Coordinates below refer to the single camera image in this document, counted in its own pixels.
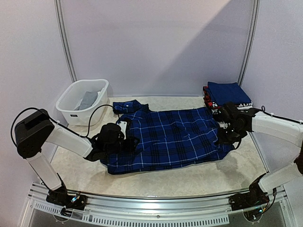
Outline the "blue plaid shirt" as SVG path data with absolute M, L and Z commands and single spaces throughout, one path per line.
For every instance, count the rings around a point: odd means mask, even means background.
M 231 144 L 218 144 L 219 124 L 206 107 L 156 112 L 132 100 L 114 102 L 113 111 L 129 123 L 126 135 L 138 144 L 133 152 L 122 150 L 101 159 L 112 175 L 213 162 L 234 150 Z

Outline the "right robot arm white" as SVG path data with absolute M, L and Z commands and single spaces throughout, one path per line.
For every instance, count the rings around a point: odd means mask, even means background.
M 273 113 L 265 108 L 240 110 L 228 102 L 214 111 L 220 123 L 219 144 L 240 143 L 248 134 L 257 147 L 268 173 L 245 195 L 248 206 L 255 206 L 270 192 L 303 175 L 303 122 Z

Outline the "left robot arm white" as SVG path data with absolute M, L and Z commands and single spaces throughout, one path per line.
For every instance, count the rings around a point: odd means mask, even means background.
M 21 121 L 13 120 L 10 136 L 17 153 L 26 160 L 60 205 L 70 202 L 70 194 L 54 170 L 43 148 L 52 144 L 70 151 L 89 162 L 109 159 L 113 154 L 131 154 L 139 139 L 127 135 L 129 122 L 107 123 L 93 137 L 82 136 L 50 117 L 45 109 L 28 108 L 33 113 Z

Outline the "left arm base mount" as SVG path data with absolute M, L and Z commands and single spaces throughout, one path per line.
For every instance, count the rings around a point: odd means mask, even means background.
M 62 206 L 60 215 L 71 217 L 73 210 L 84 210 L 87 203 L 87 196 L 77 192 L 75 195 L 68 194 L 65 186 L 56 190 L 49 190 L 46 197 L 48 203 Z

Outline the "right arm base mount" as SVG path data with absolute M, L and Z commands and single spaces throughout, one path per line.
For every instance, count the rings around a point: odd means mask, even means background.
M 267 192 L 260 189 L 250 189 L 247 193 L 236 193 L 229 197 L 228 202 L 232 211 L 243 210 L 243 216 L 248 222 L 258 222 L 274 204 L 277 189 L 273 189 L 273 200 L 270 202 Z

